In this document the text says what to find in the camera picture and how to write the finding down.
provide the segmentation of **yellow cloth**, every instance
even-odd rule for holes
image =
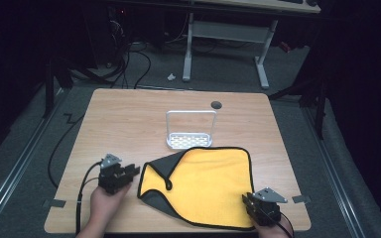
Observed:
[[[144,166],[139,198],[145,201],[146,193],[155,193],[176,217],[193,225],[234,230],[253,228],[241,198],[242,194],[253,192],[247,151],[191,148],[174,154],[172,160],[164,159],[173,163],[170,170],[157,168],[160,167],[157,163]]]

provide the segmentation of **table top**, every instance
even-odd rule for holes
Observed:
[[[86,171],[107,153],[123,160],[122,166],[146,162],[175,153],[167,145],[166,112],[212,110],[219,101],[212,134],[212,147],[241,147],[252,159],[255,190],[269,186],[289,202],[280,203],[295,230],[308,230],[311,222],[305,205],[294,203],[301,195],[268,97],[262,93],[200,92],[166,90],[97,89],[94,91],[55,199],[63,208],[52,207],[45,229],[50,233],[75,231],[75,207]],[[89,179],[97,178],[94,169]],[[191,226],[156,210],[137,198],[139,177],[119,208],[107,232],[228,232]],[[81,222],[89,217],[89,197],[97,180],[89,182],[82,197]]]
[[[319,13],[320,7],[318,5],[309,6],[306,0],[302,4],[291,3],[279,0],[194,0],[195,2],[234,5],[241,7],[252,7],[271,9],[279,11],[289,11],[298,13]]]

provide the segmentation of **dark background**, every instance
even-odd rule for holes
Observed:
[[[327,97],[346,146],[381,207],[381,2],[319,3],[324,15],[350,18],[323,28],[317,23],[281,21],[273,44],[313,46],[295,84],[325,77]],[[182,27],[165,25],[167,17],[161,11],[131,12],[134,15],[129,17],[136,18],[135,37],[154,45],[161,45],[166,29],[175,36]],[[74,4],[0,1],[0,143],[44,82],[46,63],[52,56],[87,67],[110,61],[99,57],[84,18]],[[157,27],[148,27],[149,23]]]

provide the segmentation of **white wire basket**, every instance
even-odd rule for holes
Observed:
[[[179,126],[176,130],[172,128],[174,127],[172,117],[180,118],[179,121],[183,124],[182,128],[181,125],[176,125],[177,127]],[[193,120],[192,123],[187,123],[190,118],[196,118],[196,120]],[[211,146],[215,119],[215,111],[168,111],[166,113],[168,146],[173,150]]]

